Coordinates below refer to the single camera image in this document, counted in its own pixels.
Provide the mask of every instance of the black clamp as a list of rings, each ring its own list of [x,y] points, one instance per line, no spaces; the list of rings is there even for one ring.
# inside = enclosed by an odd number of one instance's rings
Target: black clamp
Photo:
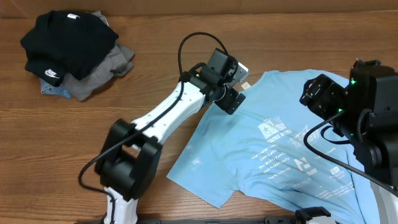
[[[294,215],[296,216],[296,223],[306,224],[308,221],[315,217],[331,217],[330,212],[323,207],[311,207],[297,210]]]

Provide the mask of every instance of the t-shirt sleeve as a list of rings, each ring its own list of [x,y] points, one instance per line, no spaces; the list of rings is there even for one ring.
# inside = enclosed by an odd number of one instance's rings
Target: t-shirt sleeve
[[[167,177],[217,208],[239,189],[229,170],[214,154],[210,140],[198,130]]]

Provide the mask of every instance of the wooden table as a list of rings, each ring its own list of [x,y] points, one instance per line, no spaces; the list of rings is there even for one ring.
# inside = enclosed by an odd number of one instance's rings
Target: wooden table
[[[398,11],[236,16],[109,17],[121,43],[135,50],[136,67],[106,91],[80,103],[40,93],[24,70],[19,40],[35,21],[0,21],[0,224],[97,220],[105,196],[79,187],[81,167],[99,153],[118,119],[138,118],[159,104],[178,79],[177,49],[195,31],[219,37],[245,64],[254,84],[264,71],[328,70],[348,76],[355,58],[398,68]],[[216,42],[194,37],[183,49],[183,68],[207,62]],[[167,140],[157,176],[139,201],[142,218],[260,218],[290,212],[236,192],[216,209],[165,176],[202,114]],[[85,182],[99,185],[92,169]]]

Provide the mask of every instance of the light blue fabric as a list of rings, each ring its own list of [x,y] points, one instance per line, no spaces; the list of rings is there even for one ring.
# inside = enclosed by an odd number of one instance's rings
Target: light blue fabric
[[[304,83],[329,72],[266,72],[244,94],[234,115],[211,105],[167,177],[220,208],[235,190],[291,211],[323,206],[344,224],[377,224],[368,180],[322,159],[303,145],[306,132],[323,120],[299,102]],[[331,140],[342,140],[331,129]],[[309,137],[316,149],[363,170],[351,145]]]
[[[43,79],[40,79],[40,89],[43,94],[48,94],[53,96],[63,96],[68,100],[70,100],[73,97],[72,94],[65,88],[63,84],[61,84],[58,87],[54,87],[48,84]]]

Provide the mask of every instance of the cable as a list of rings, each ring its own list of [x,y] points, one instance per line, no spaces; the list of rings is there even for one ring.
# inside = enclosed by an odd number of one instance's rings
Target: cable
[[[219,101],[219,100],[222,100],[223,98],[224,98],[224,96],[225,96],[225,93],[226,93],[226,85],[225,85],[225,83],[224,83],[224,95],[220,98],[220,99],[218,99],[218,100],[215,100],[215,101],[213,101],[213,102],[216,102],[216,101]]]
[[[228,51],[226,50],[224,44],[214,35],[206,33],[206,32],[194,32],[192,34],[189,34],[188,36],[186,36],[182,41],[180,46],[178,47],[178,70],[180,72],[180,79],[182,79],[182,63],[181,63],[181,51],[182,51],[182,47],[185,43],[185,41],[187,41],[190,37],[194,36],[194,35],[207,35],[209,37],[212,37],[213,39],[215,39],[223,48],[224,52],[226,54],[228,54]],[[181,82],[181,90],[180,93],[178,94],[178,97],[175,99],[175,101],[166,109],[164,110],[160,115],[158,115],[158,117],[154,118],[151,122],[149,122],[146,126],[144,126],[143,128],[141,128],[140,130],[136,131],[134,134],[128,136],[127,138],[123,139],[122,141],[119,141],[118,143],[116,143],[114,146],[110,147],[109,149],[105,150],[104,152],[102,152],[100,155],[94,157],[94,159],[92,159],[91,161],[89,161],[80,171],[79,176],[78,176],[78,182],[80,184],[80,186],[82,186],[84,189],[87,190],[91,190],[94,192],[99,192],[102,194],[106,194],[108,195],[111,200],[110,202],[112,203],[112,212],[111,212],[111,224],[115,223],[114,220],[114,212],[115,212],[115,198],[114,196],[102,189],[97,189],[95,187],[91,187],[88,186],[86,184],[83,183],[83,174],[86,172],[86,170],[91,167],[93,164],[95,164],[97,161],[99,161],[100,159],[102,159],[104,156],[108,155],[110,152],[112,152],[115,149],[118,149],[120,146],[122,146],[123,144],[131,141],[132,139],[134,139],[135,137],[137,137],[139,134],[143,133],[146,129],[150,128],[152,125],[154,125],[158,120],[160,120],[164,115],[166,115],[171,109],[173,109],[173,107],[181,100],[181,97],[183,95],[183,91],[184,91],[184,82]]]
[[[324,122],[322,122],[322,123],[316,125],[316,126],[315,126],[314,128],[312,128],[309,132],[307,132],[307,133],[305,134],[305,136],[304,136],[304,144],[305,144],[305,146],[306,146],[309,150],[311,150],[313,153],[315,153],[316,155],[318,155],[318,156],[320,156],[320,157],[322,157],[322,158],[324,158],[324,159],[326,159],[326,160],[328,160],[328,161],[330,161],[330,162],[333,162],[333,163],[335,163],[335,164],[337,164],[337,165],[339,165],[339,166],[341,166],[341,167],[344,167],[345,169],[348,169],[348,170],[350,170],[350,171],[352,171],[352,172],[354,172],[354,173],[356,173],[356,174],[358,174],[358,175],[361,175],[361,176],[363,176],[363,177],[369,179],[370,181],[374,182],[375,184],[379,185],[380,187],[386,189],[388,192],[390,192],[390,193],[392,193],[393,195],[395,195],[396,197],[398,197],[398,192],[394,191],[393,188],[389,187],[389,186],[386,185],[386,184],[383,184],[381,181],[379,181],[379,180],[377,180],[377,179],[371,177],[371,176],[368,175],[368,174],[365,174],[364,172],[360,171],[360,170],[357,169],[357,168],[354,168],[354,167],[352,167],[352,166],[350,166],[350,165],[348,165],[348,164],[345,164],[344,162],[341,162],[341,161],[339,161],[339,160],[337,160],[337,159],[335,159],[335,158],[333,158],[333,157],[330,157],[330,156],[328,156],[328,155],[326,155],[326,154],[324,154],[324,153],[322,153],[322,152],[316,150],[314,147],[312,147],[312,146],[308,143],[308,137],[309,137],[314,131],[318,130],[318,129],[321,128],[323,125],[325,125],[325,124],[327,124],[327,123],[329,123],[329,122],[332,122],[332,121],[335,120],[336,118],[339,118],[339,117],[340,117],[341,115],[343,115],[343,114],[344,114],[344,111],[341,112],[341,113],[338,113],[338,114],[334,115],[333,117],[329,118],[328,120],[326,120],[326,121],[324,121]]]
[[[365,115],[367,115],[368,113],[372,113],[372,110],[370,110],[370,109],[363,109],[363,110],[361,111],[361,113],[359,114],[359,117],[358,117],[358,123],[357,123],[357,125],[356,125],[356,136],[357,136],[357,138],[358,138],[358,140],[359,140],[360,142],[363,142],[362,133],[361,133],[362,121],[363,121],[363,118],[365,117]]]
[[[324,137],[325,131],[326,131],[327,129],[329,129],[329,128],[332,128],[332,127],[333,127],[333,126],[326,126],[326,127],[324,127],[324,128],[322,129],[322,131],[321,131],[321,136],[324,138],[324,140],[326,140],[326,141],[328,141],[328,142],[330,142],[330,143],[333,143],[333,144],[350,144],[350,143],[351,143],[349,140],[344,140],[344,141],[332,141],[332,140],[329,140],[329,139],[325,138],[325,137]]]

